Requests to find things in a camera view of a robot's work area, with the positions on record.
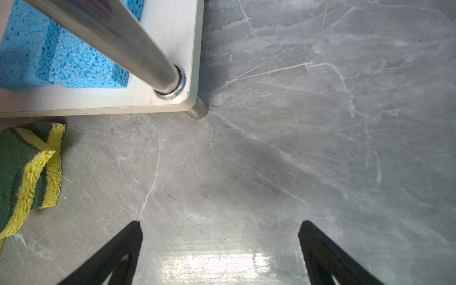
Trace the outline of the green yellow wavy sponge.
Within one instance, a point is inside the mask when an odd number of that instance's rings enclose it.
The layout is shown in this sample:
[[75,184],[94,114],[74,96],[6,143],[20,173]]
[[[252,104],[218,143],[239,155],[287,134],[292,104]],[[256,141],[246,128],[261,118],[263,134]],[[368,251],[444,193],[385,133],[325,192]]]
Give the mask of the green yellow wavy sponge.
[[59,200],[62,185],[61,150],[66,126],[65,123],[43,121],[19,126],[31,131],[55,151],[38,179],[31,207],[33,210],[54,207]]
[[55,150],[28,129],[1,133],[1,239],[13,236],[32,208],[36,186]]

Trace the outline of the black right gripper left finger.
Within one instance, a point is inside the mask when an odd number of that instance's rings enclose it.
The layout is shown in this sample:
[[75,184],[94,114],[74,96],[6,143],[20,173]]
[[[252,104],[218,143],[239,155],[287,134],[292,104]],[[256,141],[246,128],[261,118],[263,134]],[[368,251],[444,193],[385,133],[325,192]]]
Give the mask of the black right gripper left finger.
[[61,285],[130,285],[137,269],[143,241],[140,222],[132,221],[91,256]]

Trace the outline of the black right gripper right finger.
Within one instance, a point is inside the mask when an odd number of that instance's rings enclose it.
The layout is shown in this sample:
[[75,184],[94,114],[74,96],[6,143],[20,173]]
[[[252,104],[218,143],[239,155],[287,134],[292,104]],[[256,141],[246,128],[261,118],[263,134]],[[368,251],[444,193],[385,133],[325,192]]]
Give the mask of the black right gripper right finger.
[[311,221],[302,223],[298,238],[312,285],[382,284]]

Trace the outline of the blue cellulose sponge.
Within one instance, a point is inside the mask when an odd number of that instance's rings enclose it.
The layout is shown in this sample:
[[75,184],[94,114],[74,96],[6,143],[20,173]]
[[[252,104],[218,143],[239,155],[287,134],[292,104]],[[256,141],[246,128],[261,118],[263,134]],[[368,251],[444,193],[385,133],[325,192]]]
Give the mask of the blue cellulose sponge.
[[35,87],[58,84],[68,89],[123,89],[127,86],[128,71],[27,3],[22,4],[45,26],[43,44],[51,48],[42,52],[33,69],[31,82]]
[[26,1],[14,1],[1,41],[1,89],[45,87],[55,52],[54,22]]

